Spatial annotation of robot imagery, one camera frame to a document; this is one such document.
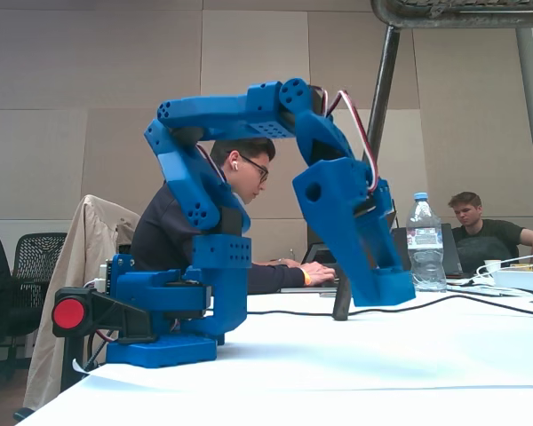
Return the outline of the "hand of glasses person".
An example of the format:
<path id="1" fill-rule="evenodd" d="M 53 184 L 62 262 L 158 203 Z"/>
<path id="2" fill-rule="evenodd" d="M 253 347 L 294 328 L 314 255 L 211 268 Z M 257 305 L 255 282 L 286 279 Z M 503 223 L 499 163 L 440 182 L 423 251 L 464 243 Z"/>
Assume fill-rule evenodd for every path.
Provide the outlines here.
<path id="1" fill-rule="evenodd" d="M 336 279 L 336 272 L 333 268 L 317 262 L 302 264 L 299 269 L 303 273 L 305 287 L 332 285 Z"/>

